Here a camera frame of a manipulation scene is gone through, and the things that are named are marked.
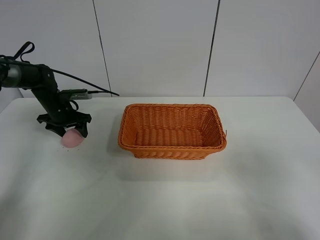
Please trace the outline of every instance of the black robotic arm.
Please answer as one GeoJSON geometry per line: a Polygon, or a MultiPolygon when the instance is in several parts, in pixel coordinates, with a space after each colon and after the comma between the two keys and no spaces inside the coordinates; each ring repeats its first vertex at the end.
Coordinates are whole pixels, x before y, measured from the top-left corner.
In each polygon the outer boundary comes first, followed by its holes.
{"type": "Polygon", "coordinates": [[[35,65],[23,61],[22,55],[30,53],[34,49],[32,42],[26,42],[14,56],[0,55],[0,90],[1,87],[31,90],[47,112],[47,114],[39,115],[37,118],[39,123],[46,123],[45,128],[47,130],[63,137],[66,133],[65,128],[74,127],[86,138],[88,135],[87,123],[90,123],[92,118],[90,114],[73,109],[71,103],[75,102],[70,100],[70,93],[74,92],[74,90],[59,91],[54,72],[75,78],[102,90],[104,93],[111,93],[117,96],[118,94],[70,74],[51,69],[46,65],[35,65]],[[32,48],[25,51],[29,45],[32,45],[32,48]]]}

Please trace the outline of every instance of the table surface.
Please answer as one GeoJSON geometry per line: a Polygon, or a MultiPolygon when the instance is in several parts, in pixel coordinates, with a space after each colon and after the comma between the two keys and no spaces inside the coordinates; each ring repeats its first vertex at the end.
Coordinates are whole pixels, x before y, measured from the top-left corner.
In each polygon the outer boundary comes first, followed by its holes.
{"type": "Polygon", "coordinates": [[[318,240],[320,134],[286,97],[78,101],[89,135],[68,149],[34,98],[0,113],[1,240],[318,240]],[[204,160],[118,147],[125,106],[211,104],[228,144],[204,160]]]}

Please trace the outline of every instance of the pink ball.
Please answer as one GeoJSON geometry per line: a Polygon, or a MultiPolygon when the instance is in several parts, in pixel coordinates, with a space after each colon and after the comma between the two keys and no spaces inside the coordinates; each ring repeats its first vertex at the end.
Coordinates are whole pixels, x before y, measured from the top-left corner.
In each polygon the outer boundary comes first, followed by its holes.
{"type": "Polygon", "coordinates": [[[61,138],[61,144],[66,148],[74,148],[78,146],[85,138],[75,130],[74,128],[69,129],[61,138]]]}

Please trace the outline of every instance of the woven texture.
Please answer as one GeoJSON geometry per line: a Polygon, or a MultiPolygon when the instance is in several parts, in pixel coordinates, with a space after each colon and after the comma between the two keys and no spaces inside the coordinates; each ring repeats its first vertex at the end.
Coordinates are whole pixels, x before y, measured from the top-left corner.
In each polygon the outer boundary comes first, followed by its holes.
{"type": "Polygon", "coordinates": [[[211,105],[131,104],[118,144],[136,158],[198,160],[225,149],[227,140],[211,105]]]}

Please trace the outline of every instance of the black cable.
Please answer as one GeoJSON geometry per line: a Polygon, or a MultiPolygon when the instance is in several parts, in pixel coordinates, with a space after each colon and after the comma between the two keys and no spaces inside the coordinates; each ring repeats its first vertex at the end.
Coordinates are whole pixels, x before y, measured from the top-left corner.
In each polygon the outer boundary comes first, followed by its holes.
{"type": "Polygon", "coordinates": [[[29,54],[32,53],[35,50],[35,44],[33,42],[27,41],[25,44],[23,44],[23,46],[16,52],[16,54],[11,57],[12,60],[16,60],[18,57],[20,57],[21,62],[24,63],[30,63],[29,61],[24,61],[22,59],[22,56],[25,54],[29,54]]]}
{"type": "Polygon", "coordinates": [[[105,91],[88,91],[88,94],[99,94],[99,93],[106,93],[105,91]]]}
{"type": "Polygon", "coordinates": [[[102,90],[104,93],[109,93],[109,94],[113,94],[113,95],[116,95],[116,96],[119,96],[119,94],[115,93],[115,92],[112,92],[112,91],[109,91],[109,90],[106,90],[102,87],[99,87],[91,82],[88,82],[86,80],[83,80],[79,77],[76,77],[76,76],[73,76],[71,74],[68,74],[68,73],[65,73],[63,71],[59,71],[59,70],[55,70],[55,69],[52,69],[48,66],[41,66],[41,65],[34,65],[34,64],[31,64],[31,63],[26,63],[26,62],[16,62],[16,61],[1,61],[0,59],[0,64],[7,64],[7,65],[17,65],[17,66],[27,66],[27,67],[34,67],[34,68],[38,68],[38,69],[46,69],[46,70],[51,70],[52,72],[54,73],[57,73],[57,74],[61,74],[61,75],[64,75],[64,76],[67,76],[69,78],[72,78],[72,79],[75,79],[75,80],[78,80],[84,84],[88,84],[96,89],[99,89],[99,90],[102,90]]]}
{"type": "Polygon", "coordinates": [[[75,110],[78,111],[79,110],[79,105],[78,103],[76,103],[76,101],[74,100],[69,100],[70,103],[73,103],[75,105],[75,110]]]}

